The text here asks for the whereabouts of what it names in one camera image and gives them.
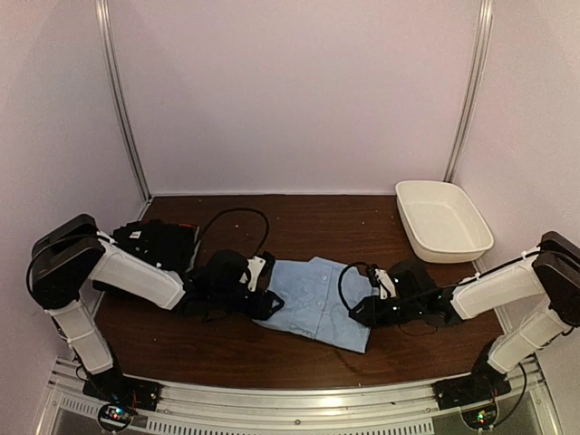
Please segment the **light blue long sleeve shirt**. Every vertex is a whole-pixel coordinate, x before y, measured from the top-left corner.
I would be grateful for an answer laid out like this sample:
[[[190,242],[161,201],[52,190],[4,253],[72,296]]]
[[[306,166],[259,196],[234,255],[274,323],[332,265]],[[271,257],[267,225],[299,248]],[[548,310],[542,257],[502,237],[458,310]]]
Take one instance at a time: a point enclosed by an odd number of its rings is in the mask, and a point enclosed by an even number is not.
[[[285,305],[258,324],[275,331],[301,335],[354,353],[364,354],[371,329],[349,317],[350,307],[376,295],[366,276],[345,264],[321,257],[307,262],[279,260],[269,289]]]

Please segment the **grey shirt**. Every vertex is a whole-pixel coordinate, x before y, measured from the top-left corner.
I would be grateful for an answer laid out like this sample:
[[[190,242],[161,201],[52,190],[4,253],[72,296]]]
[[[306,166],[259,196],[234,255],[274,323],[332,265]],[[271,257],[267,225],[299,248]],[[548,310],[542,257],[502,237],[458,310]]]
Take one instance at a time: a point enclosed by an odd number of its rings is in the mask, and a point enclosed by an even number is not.
[[[191,258],[190,258],[189,263],[188,263],[188,271],[191,271],[194,268],[195,263],[196,263],[196,258],[198,256],[198,251],[199,251],[199,247],[200,247],[200,232],[201,232],[200,227],[195,226],[193,245],[192,245],[192,253],[191,253]]]

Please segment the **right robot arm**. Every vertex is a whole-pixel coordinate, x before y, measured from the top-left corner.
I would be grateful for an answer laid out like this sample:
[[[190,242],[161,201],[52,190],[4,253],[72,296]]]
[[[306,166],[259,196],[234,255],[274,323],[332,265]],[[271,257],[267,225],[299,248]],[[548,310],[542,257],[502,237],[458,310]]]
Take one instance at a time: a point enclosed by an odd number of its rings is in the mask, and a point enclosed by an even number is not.
[[[422,320],[443,328],[519,308],[504,333],[484,346],[469,374],[437,383],[444,399],[458,394],[480,401],[507,393],[512,370],[579,326],[579,247],[555,231],[518,257],[455,284],[437,284],[415,260],[387,271],[368,265],[366,272],[373,294],[343,305],[351,319],[368,327]]]

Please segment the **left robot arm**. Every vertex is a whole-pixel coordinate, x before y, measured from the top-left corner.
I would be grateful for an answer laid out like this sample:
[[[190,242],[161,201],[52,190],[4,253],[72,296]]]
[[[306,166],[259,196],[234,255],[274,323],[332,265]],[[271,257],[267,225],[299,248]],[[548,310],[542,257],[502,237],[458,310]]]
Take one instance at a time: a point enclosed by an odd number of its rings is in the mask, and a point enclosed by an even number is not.
[[[276,263],[273,256],[222,249],[197,267],[200,244],[200,229],[189,224],[137,221],[107,234],[88,214],[34,244],[27,291],[109,401],[124,401],[131,385],[87,308],[86,290],[124,292],[185,316],[218,311],[265,321],[284,307],[280,296],[261,285]]]

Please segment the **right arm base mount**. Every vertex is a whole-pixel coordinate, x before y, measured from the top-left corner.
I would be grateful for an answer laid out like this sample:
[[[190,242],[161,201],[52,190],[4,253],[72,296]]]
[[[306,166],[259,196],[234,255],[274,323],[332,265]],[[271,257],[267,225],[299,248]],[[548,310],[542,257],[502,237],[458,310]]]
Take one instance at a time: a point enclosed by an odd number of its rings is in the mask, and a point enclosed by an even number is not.
[[[433,385],[440,410],[465,407],[511,392],[505,373],[498,372],[486,362],[474,366],[471,373],[457,378],[444,379]]]

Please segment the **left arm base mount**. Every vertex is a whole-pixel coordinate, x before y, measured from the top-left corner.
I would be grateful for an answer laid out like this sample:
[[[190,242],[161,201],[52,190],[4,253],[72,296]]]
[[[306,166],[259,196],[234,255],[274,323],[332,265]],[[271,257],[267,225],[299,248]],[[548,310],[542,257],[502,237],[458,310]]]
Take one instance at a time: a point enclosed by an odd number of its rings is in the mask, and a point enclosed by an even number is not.
[[[86,378],[82,387],[86,396],[138,410],[157,409],[161,389],[158,382],[126,376],[117,366],[98,374],[89,372]]]

